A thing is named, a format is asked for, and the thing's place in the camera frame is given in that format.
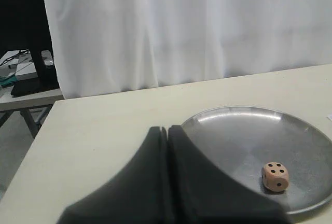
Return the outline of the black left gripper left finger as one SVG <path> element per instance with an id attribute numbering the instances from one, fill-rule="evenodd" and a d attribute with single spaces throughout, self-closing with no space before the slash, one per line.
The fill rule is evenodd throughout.
<path id="1" fill-rule="evenodd" d="M 152 127 L 110 181 L 67 207 L 58 223 L 171 223 L 165 128 Z"/>

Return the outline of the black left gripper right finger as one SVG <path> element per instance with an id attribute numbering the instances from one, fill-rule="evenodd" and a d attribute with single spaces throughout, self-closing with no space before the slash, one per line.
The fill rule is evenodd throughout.
<path id="1" fill-rule="evenodd" d="M 179 125 L 168 130 L 169 178 L 178 223 L 290 223 L 273 200 L 215 166 Z"/>

